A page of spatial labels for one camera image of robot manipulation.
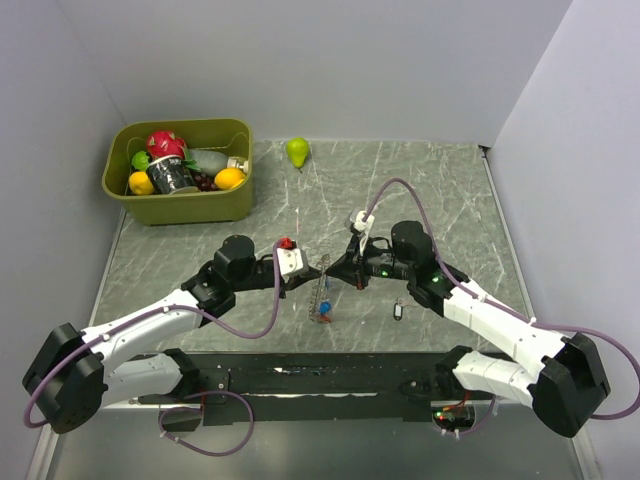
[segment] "green pear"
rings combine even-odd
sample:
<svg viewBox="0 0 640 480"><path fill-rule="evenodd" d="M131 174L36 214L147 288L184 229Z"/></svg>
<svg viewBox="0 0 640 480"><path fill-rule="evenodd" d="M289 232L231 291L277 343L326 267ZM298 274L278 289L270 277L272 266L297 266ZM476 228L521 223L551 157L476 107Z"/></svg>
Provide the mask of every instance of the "green pear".
<svg viewBox="0 0 640 480"><path fill-rule="evenodd" d="M287 143L287 155L296 168L302 168L309 155L309 142L302 137L292 138Z"/></svg>

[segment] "white bracket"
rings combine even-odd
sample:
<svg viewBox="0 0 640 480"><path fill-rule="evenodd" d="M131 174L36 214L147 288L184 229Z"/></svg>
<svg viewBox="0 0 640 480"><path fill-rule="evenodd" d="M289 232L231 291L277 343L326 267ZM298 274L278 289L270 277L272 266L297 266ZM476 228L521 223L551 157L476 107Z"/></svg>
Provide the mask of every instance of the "white bracket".
<svg viewBox="0 0 640 480"><path fill-rule="evenodd" d="M531 408L533 398L527 387L535 381L517 363L473 351L460 359L453 374L465 390L493 393Z"/></svg>
<svg viewBox="0 0 640 480"><path fill-rule="evenodd" d="M563 335L552 330L540 330L487 303L495 300L470 280L465 287L481 296L474 299L459 287L444 301L444 317L464 325L482 336L516 363L522 365L534 382L545 367L545 356L555 357L564 348Z"/></svg>
<svg viewBox="0 0 640 480"><path fill-rule="evenodd" d="M286 280L309 270L309 262L304 250L300 248L278 248L278 265L280 275Z"/></svg>
<svg viewBox="0 0 640 480"><path fill-rule="evenodd" d="M102 395L101 407L142 395L169 393L181 379L180 367L164 353L125 362L106 376L108 390Z"/></svg>
<svg viewBox="0 0 640 480"><path fill-rule="evenodd" d="M376 219L373 215L369 215L365 221L364 216L366 214L367 212L365 210L359 211L356 215L355 221L353 222L353 228L360 232L360 256L364 255L364 248L367 246L367 240L369 240L369 234L373 228L373 222Z"/></svg>
<svg viewBox="0 0 640 480"><path fill-rule="evenodd" d="M198 328L202 323L202 317L190 311L169 311L167 309L166 312L146 318L119 333L106 335L109 330L157 307L168 307L169 305L197 307L197 304L198 301L189 292L176 289L162 300L144 307L137 312L130 313L113 322L85 328L82 339L85 343L88 343L98 336L103 336L105 341L93 347L91 351L102 354L104 372L105 375L108 375L127 360L140 353L146 353L162 340Z"/></svg>

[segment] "table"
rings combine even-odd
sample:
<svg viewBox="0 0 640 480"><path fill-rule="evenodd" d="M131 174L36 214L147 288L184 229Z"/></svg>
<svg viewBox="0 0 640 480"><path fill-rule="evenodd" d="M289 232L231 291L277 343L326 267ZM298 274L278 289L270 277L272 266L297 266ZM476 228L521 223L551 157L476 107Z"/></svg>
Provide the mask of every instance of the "table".
<svg viewBox="0 0 640 480"><path fill-rule="evenodd" d="M302 173L289 162L284 142L257 142L254 149L255 208L234 223L145 227L127 218L100 297L95 324L119 318L177 288L210 260L229 235L245 234L256 254L271 251L275 240L296 239L311 265L322 254L332 261L350 233L343 223L365 208L389 178L408 180L420 195L446 261L474 278L488 292L524 311L509 243L487 178L482 151L474 145L411 142L312 142L313 160ZM394 185L376 209L373 234L390 235L400 220L418 220L410 195ZM281 302L269 335L244 340L215 325L162 342L158 350L185 351L448 351L456 345L478 350L492 346L470 330L421 308L392 318L397 298L409 299L406 284L374 279L364 291L339 281L330 286L330 325L308 320L311 284ZM268 322L270 291L239 293L224 320L247 332Z"/></svg>
<svg viewBox="0 0 640 480"><path fill-rule="evenodd" d="M125 218L92 323L108 322L165 296L211 259L229 235L250 236L258 255L270 251L276 239L290 236L307 251L312 265L325 253L335 260L350 236L344 219L354 207L364 208L391 177L416 188L448 263L501 301L525 310L477 146L321 141L312 142L311 151L312 160L300 173L288 161L284 142L255 144L255 207L242 221L144 227ZM399 220L419 219L399 185L387 191L374 215L376 236L388 236ZM469 330L420 308L408 307L403 320L394 321L395 300L410 299L403 282L374 279L364 291L332 282L329 325L308 320L310 288L287 294L274 329L262 339L243 340L208 325L163 341L155 350L444 352L456 345L494 350ZM224 320L259 331L268 321L271 300L270 291L240 293ZM582 478L571 441L547 430L528 409L500 409L490 426L459 443L440 438L431 425L397 419L264 422L242 451L212 459L159 440L154 407L120 405L66 435L46 478ZM245 428L200 429L191 439L205 448L228 447Z"/></svg>

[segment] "black can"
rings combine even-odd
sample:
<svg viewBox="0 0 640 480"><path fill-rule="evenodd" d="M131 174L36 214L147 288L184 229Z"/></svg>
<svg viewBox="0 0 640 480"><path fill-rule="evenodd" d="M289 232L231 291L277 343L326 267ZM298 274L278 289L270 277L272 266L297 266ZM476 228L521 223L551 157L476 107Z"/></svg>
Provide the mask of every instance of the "black can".
<svg viewBox="0 0 640 480"><path fill-rule="evenodd" d="M167 155L151 162L147 167L147 175L156 191L163 194L199 191L189 170L178 155Z"/></svg>

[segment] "white wall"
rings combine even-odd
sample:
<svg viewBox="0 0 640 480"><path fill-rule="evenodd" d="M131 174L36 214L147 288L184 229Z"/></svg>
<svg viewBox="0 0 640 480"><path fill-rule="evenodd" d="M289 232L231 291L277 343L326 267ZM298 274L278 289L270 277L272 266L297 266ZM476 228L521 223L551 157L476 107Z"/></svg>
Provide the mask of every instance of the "white wall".
<svg viewBox="0 0 640 480"><path fill-rule="evenodd" d="M640 355L640 3L575 0L490 165L536 313L609 332ZM637 381L603 347L613 393ZM638 478L640 413L589 422L606 478Z"/></svg>
<svg viewBox="0 0 640 480"><path fill-rule="evenodd" d="M0 65L0 477L13 480L39 434L22 425L22 376L52 328L91 312L118 211L100 176L122 121L55 2L0 4Z"/></svg>
<svg viewBox="0 0 640 480"><path fill-rule="evenodd" d="M491 145L570 0L59 0L127 122Z"/></svg>

